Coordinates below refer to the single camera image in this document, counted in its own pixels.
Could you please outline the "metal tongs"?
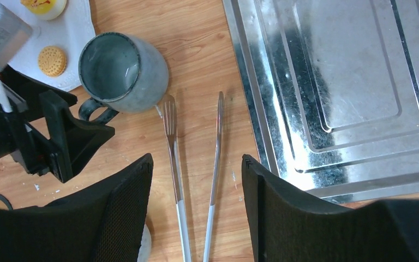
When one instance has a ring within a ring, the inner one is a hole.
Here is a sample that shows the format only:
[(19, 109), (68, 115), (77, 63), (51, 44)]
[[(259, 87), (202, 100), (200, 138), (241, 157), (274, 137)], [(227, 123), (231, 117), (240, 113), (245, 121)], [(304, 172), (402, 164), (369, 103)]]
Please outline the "metal tongs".
[(165, 95), (162, 106), (177, 224), (184, 261), (209, 261), (213, 228), (207, 221), (213, 192), (218, 96), (187, 103), (186, 96)]

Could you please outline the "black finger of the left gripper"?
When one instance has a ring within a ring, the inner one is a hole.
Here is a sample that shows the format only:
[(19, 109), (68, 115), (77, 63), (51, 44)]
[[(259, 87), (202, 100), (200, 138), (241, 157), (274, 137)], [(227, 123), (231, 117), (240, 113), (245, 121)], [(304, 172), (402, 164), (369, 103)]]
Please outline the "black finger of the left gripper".
[(75, 118), (67, 102), (53, 91), (40, 95), (50, 138), (41, 139), (44, 160), (62, 183), (77, 176), (115, 129)]

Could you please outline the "white ceramic mug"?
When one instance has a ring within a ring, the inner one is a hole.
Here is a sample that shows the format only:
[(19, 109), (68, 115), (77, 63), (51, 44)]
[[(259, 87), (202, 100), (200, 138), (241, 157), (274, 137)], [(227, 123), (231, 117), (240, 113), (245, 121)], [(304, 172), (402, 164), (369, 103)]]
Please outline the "white ceramic mug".
[(148, 262), (151, 254), (152, 238), (148, 226), (145, 224), (142, 233), (141, 246), (137, 256), (137, 262)]

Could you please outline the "dark grey ceramic mug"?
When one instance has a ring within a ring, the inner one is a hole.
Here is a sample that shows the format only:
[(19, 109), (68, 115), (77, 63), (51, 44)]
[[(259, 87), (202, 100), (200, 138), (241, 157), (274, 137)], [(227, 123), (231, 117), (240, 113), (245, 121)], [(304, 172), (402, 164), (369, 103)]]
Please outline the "dark grey ceramic mug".
[(94, 121), (106, 124), (118, 113), (140, 113), (157, 105), (169, 85), (163, 55), (138, 37), (106, 32), (92, 38), (82, 49), (79, 78), (90, 98), (79, 108), (79, 118), (105, 108)]

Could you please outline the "yellow frosted donut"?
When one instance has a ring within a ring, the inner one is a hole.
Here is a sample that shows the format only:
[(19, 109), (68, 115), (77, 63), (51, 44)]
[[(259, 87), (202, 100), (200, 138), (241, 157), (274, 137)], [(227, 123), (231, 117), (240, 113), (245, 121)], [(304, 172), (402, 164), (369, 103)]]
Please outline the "yellow frosted donut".
[(42, 20), (53, 20), (65, 10), (67, 0), (20, 0), (32, 14)]

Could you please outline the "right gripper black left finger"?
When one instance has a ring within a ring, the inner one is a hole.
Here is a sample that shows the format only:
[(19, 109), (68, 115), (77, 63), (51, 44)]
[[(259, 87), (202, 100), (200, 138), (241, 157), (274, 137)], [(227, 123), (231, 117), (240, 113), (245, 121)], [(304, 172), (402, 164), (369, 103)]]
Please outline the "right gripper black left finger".
[(45, 206), (0, 209), (0, 261), (137, 261), (153, 158)]

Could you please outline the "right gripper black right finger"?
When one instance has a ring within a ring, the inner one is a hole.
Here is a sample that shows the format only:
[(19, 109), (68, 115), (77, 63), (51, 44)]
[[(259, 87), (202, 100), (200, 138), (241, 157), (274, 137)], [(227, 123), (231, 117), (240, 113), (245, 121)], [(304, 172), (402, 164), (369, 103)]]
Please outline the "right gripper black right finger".
[(315, 197), (242, 157), (255, 261), (419, 261), (419, 200), (350, 209)]

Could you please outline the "orange round macaron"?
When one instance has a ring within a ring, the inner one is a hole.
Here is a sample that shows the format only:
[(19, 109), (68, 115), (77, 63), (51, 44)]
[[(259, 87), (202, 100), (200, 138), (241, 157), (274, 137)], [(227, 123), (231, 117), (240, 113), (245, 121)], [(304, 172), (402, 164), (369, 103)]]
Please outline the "orange round macaron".
[(63, 74), (68, 58), (58, 46), (46, 46), (38, 55), (38, 67), (47, 76), (57, 77)]

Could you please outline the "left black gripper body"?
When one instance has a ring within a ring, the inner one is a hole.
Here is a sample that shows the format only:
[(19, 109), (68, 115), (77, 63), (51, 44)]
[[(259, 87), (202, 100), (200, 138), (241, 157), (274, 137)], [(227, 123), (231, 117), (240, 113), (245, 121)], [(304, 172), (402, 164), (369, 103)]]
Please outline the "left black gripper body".
[(0, 158), (10, 155), (29, 174), (45, 174), (45, 160), (30, 122), (43, 117), (39, 95), (47, 87), (7, 66), (0, 73)]

